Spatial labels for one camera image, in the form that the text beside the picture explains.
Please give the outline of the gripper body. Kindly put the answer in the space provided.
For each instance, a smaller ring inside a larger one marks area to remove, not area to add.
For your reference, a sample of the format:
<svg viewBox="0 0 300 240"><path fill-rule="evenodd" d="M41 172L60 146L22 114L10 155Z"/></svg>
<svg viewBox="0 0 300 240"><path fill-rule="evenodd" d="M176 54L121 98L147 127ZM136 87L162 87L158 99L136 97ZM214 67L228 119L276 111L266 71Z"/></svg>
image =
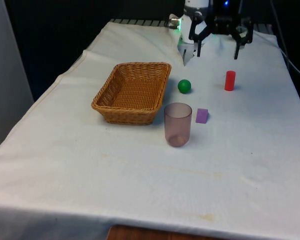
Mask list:
<svg viewBox="0 0 300 240"><path fill-rule="evenodd" d="M240 24L239 0L211 0L210 7L216 34L229 35Z"/></svg>

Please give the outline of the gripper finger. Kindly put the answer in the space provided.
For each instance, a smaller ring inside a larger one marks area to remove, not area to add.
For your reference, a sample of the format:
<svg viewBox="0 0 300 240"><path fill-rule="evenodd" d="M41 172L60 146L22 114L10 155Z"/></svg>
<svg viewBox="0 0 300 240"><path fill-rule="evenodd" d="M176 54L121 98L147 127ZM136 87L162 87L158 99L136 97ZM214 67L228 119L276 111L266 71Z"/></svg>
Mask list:
<svg viewBox="0 0 300 240"><path fill-rule="evenodd" d="M200 23L205 22L206 27L200 32L196 33L196 27ZM203 17L202 15L199 15L198 13L195 13L191 20L191 26L189 30L189 39L193 40L195 43L198 44L197 48L197 57L200 57L201 55L201 47L202 47L202 41L208 37L212 31L213 31L213 24L214 22L214 13L212 11L208 11L207 15Z"/></svg>
<svg viewBox="0 0 300 240"><path fill-rule="evenodd" d="M240 32L237 30L237 27L240 27L241 25L243 25L246 29L246 35L244 37L241 37ZM241 18L239 21L235 21L230 26L230 35L236 42L235 51L234 51L235 60L238 59L240 47L252 43L253 30L254 30L254 23L249 17Z"/></svg>

